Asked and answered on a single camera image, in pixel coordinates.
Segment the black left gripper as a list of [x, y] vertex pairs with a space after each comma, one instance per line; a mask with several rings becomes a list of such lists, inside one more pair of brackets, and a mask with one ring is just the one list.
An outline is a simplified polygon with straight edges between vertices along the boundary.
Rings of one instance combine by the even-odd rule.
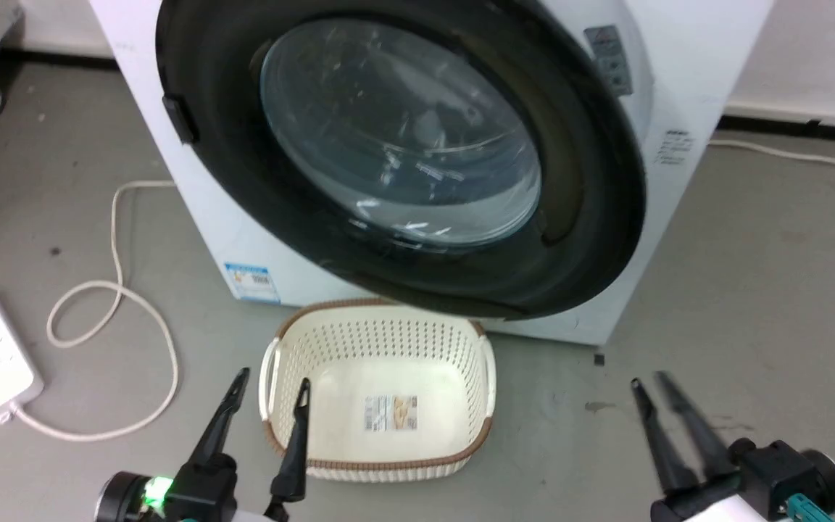
[[[116, 473], [96, 501], [95, 522], [231, 522], [238, 476], [236, 461], [222, 452], [250, 376], [249, 367], [238, 371], [175, 478]], [[273, 502], [301, 502], [306, 496], [310, 396], [311, 382], [304, 378], [281, 469], [270, 486]]]

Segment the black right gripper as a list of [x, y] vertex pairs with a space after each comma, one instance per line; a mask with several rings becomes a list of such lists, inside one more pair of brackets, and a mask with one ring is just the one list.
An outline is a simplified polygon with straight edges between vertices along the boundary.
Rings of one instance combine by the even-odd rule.
[[781, 440], [759, 448], [745, 437], [730, 445], [729, 455], [728, 446], [675, 378], [658, 371], [657, 381], [710, 481], [698, 486], [695, 473], [662, 428], [645, 386], [633, 378], [631, 392], [665, 495], [653, 502], [649, 522], [835, 522], [835, 460]]

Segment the white front-load washing machine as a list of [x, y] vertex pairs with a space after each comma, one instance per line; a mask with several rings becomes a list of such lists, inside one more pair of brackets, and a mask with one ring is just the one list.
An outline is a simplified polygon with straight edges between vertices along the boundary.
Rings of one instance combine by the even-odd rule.
[[[473, 318], [487, 330], [602, 346], [622, 317], [715, 132], [775, 0], [526, 0], [537, 2], [583, 44], [584, 30], [615, 25], [633, 93], [616, 96], [639, 142], [646, 175], [644, 224], [633, 257], [604, 291], [540, 318]], [[163, 108], [156, 51], [160, 0], [89, 0], [150, 135], [225, 277], [225, 263], [268, 269], [281, 305], [374, 295], [296, 254], [252, 220], [225, 192]], [[440, 312], [451, 316], [451, 313]]]

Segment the round black washing machine door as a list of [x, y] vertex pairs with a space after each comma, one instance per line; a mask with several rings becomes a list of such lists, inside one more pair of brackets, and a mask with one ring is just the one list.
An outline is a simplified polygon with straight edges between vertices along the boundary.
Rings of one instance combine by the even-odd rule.
[[341, 280], [523, 320], [596, 297], [644, 224], [639, 140], [526, 0], [160, 0], [163, 95], [249, 217]]

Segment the black door latch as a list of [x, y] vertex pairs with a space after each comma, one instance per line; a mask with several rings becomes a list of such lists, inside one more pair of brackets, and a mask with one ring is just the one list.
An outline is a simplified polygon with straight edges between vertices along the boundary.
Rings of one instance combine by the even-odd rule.
[[162, 105], [181, 143], [195, 144], [199, 138], [198, 128], [181, 96], [165, 94], [162, 97]]

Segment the grey door hinge plate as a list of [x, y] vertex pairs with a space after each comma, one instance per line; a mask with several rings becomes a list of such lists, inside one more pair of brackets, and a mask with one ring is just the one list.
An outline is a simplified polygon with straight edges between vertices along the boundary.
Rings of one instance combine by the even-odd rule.
[[594, 65], [614, 96], [632, 95], [631, 72], [618, 28], [615, 25], [594, 26], [586, 28], [584, 36], [589, 41]]

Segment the basket product label sticker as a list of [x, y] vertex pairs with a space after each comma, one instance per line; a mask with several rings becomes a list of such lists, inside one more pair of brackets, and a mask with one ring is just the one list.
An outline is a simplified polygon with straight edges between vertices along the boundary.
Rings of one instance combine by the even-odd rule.
[[416, 394], [369, 394], [362, 403], [367, 432], [415, 431], [420, 417]]

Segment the cream perforated laundry basket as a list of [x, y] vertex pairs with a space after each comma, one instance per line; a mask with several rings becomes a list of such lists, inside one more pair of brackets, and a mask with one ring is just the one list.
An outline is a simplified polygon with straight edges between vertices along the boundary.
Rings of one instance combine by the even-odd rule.
[[[266, 439], [285, 454], [302, 379], [311, 382], [307, 472], [359, 483], [440, 479], [467, 465], [491, 430], [497, 367], [467, 318], [352, 299], [308, 305], [285, 321], [259, 371]], [[416, 394], [415, 431], [367, 432], [369, 394]]]

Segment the blue energy label sticker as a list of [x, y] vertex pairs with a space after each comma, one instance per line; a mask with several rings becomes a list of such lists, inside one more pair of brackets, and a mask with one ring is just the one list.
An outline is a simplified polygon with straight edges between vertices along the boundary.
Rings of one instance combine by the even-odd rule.
[[239, 300], [281, 304], [281, 298], [269, 271], [258, 265], [225, 263], [225, 280]]

